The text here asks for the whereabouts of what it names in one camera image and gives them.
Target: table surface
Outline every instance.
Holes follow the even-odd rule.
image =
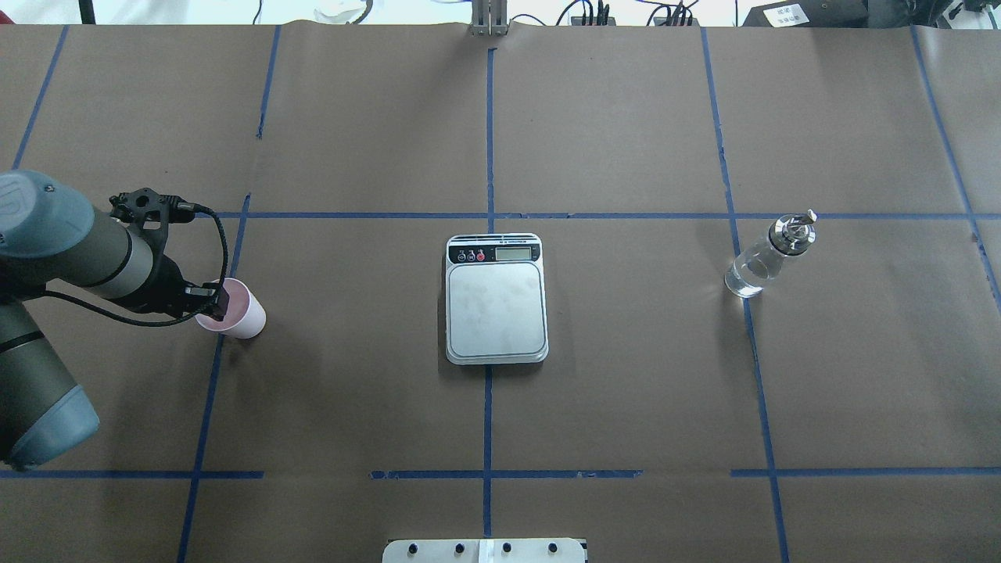
[[[29,303],[102,425],[0,472],[4,558],[996,560],[1001,59],[968,55],[1001,35],[579,31],[0,28],[0,162],[222,211],[268,313],[233,341]],[[810,252],[729,294],[808,206]],[[546,245],[549,358],[453,366],[444,241],[511,231]],[[167,253],[212,278],[211,221]]]

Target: clear bottle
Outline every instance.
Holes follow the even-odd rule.
[[[737,256],[724,279],[742,298],[753,298],[779,276],[786,260],[799,256],[817,239],[817,213],[782,215],[761,238]]]

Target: cup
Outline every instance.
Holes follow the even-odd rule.
[[[226,277],[222,287],[229,294],[229,307],[222,321],[205,315],[196,315],[194,320],[206,331],[220,333],[234,339],[252,339],[260,334],[267,322],[264,308],[253,297],[250,290],[239,279]]]

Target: white floor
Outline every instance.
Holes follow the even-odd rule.
[[[569,0],[510,0],[509,15],[533,14],[548,25],[556,22]],[[738,0],[740,21],[754,6],[778,0]],[[259,23],[278,24],[293,20],[316,19],[314,10],[337,14],[359,0],[264,0]],[[449,0],[375,0],[375,7],[365,19],[372,24],[430,24],[468,22],[470,4]],[[655,6],[636,0],[612,2],[612,15],[619,25],[644,25]],[[8,0],[0,9],[17,23],[79,23],[75,0]],[[703,26],[734,25],[735,3],[729,0],[701,0],[692,8]],[[257,0],[94,0],[94,13],[101,24],[249,24],[257,12]],[[571,10],[580,14],[579,8]],[[519,21],[532,23],[531,19]],[[990,29],[986,15],[963,12],[954,27]]]

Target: scale display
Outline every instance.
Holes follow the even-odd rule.
[[[543,241],[532,233],[459,234],[445,244],[445,356],[452,364],[527,364],[550,352]]]

